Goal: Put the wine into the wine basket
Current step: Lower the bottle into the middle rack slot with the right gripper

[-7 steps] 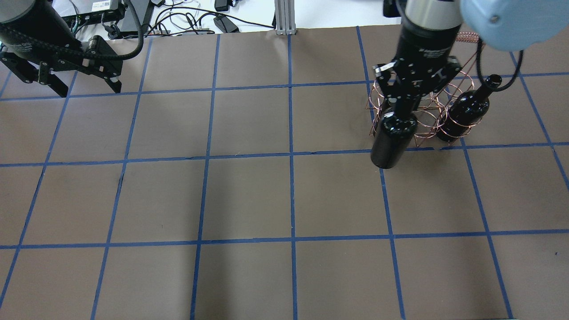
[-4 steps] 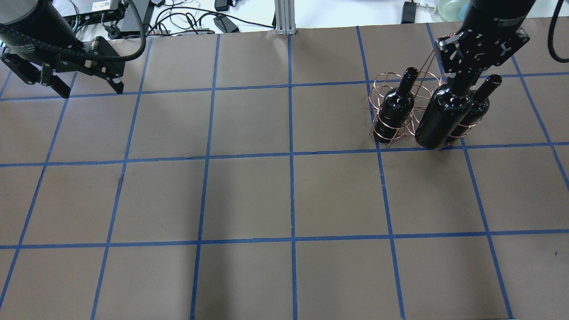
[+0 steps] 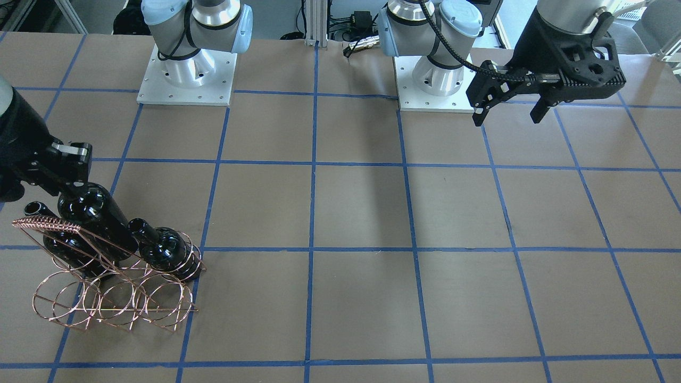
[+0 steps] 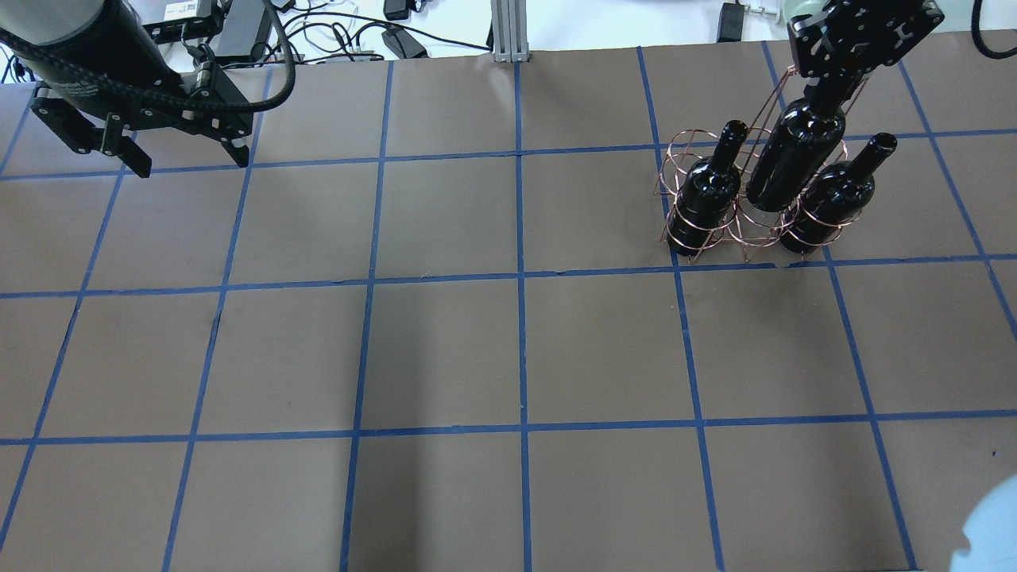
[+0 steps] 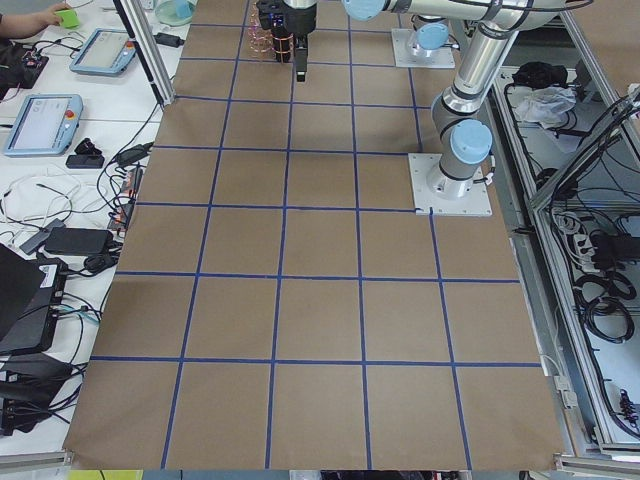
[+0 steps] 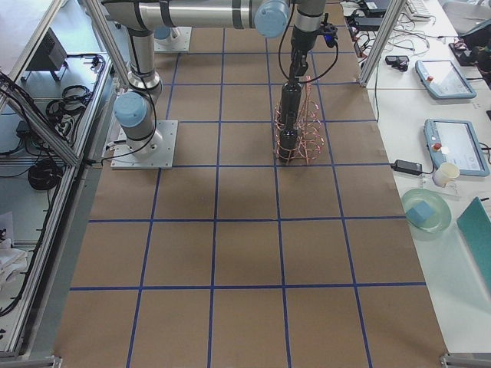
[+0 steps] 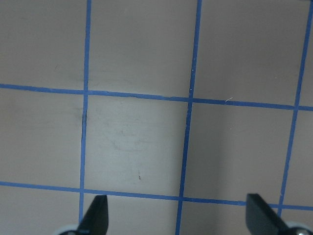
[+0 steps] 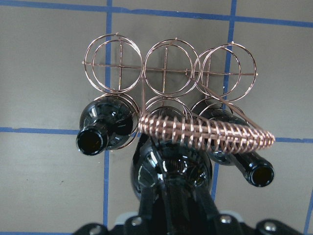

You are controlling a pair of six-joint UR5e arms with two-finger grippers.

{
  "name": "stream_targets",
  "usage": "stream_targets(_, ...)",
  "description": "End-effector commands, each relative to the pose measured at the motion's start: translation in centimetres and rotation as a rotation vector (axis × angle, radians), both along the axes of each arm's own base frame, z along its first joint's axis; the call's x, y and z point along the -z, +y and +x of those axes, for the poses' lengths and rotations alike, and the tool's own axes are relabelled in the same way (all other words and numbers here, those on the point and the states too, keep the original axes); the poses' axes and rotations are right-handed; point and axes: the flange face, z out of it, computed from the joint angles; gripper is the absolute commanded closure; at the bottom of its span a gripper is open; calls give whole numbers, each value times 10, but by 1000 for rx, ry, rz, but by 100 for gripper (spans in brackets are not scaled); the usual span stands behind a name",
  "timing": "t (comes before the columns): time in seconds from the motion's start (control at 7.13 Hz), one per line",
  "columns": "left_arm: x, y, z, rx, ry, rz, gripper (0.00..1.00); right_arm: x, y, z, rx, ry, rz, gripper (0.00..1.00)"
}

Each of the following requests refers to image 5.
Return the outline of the person hand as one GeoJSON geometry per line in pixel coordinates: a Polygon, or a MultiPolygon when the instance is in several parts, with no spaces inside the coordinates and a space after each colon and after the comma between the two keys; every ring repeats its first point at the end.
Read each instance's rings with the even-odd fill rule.
{"type": "Polygon", "coordinates": [[[70,9],[70,6],[65,2],[61,2],[38,12],[2,14],[1,37],[5,39],[26,39],[33,37],[49,26],[59,25],[61,17],[57,12],[68,9],[70,9]]]}

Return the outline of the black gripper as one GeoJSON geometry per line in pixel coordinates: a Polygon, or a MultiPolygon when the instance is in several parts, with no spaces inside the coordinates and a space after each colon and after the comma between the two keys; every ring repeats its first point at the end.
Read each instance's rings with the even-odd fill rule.
{"type": "Polygon", "coordinates": [[[297,82],[305,82],[308,72],[308,36],[316,28],[317,5],[294,8],[285,5],[285,28],[295,36],[294,57],[297,82]]]}

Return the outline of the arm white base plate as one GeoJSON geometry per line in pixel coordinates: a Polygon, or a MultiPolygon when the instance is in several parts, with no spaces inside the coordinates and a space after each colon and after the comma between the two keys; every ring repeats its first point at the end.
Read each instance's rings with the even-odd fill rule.
{"type": "Polygon", "coordinates": [[[492,207],[481,167],[476,167],[470,179],[452,180],[441,171],[440,158],[441,154],[408,155],[415,213],[490,217],[492,207]]]}
{"type": "Polygon", "coordinates": [[[455,61],[443,34],[426,30],[394,28],[391,30],[395,66],[399,68],[453,69],[455,61]]]}

